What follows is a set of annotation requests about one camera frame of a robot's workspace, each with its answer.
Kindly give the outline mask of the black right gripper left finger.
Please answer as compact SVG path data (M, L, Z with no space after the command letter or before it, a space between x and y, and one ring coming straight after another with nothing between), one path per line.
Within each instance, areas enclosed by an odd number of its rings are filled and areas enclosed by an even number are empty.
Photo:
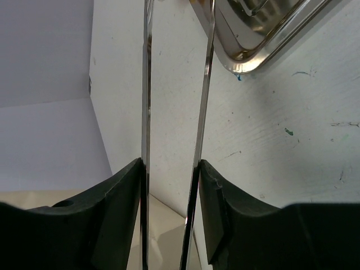
M141 159L53 206L1 203L2 269L126 269L140 201Z

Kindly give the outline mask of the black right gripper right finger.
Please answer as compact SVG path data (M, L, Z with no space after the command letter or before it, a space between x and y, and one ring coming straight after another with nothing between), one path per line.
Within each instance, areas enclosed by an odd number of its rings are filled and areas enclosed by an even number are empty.
M358 269L359 204L269 205L200 163L208 263L214 269Z

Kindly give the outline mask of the metal bread tongs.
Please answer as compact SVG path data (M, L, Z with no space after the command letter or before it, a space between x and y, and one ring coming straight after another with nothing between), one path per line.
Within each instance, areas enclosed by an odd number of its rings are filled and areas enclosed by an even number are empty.
M215 1L209 1L210 17L208 43L204 78L202 83L201 102L197 126L195 152L193 157L191 185L188 196L187 214L183 235L180 269L188 269L190 265L191 242L194 230L197 194L200 179L200 161L203 149L206 111L208 107L210 78L214 54L215 36ZM151 145L151 49L152 18L154 1L144 2L143 12L143 51L142 51L142 128L141 159L142 178L140 188L140 269L149 268L149 194L150 194L150 145Z

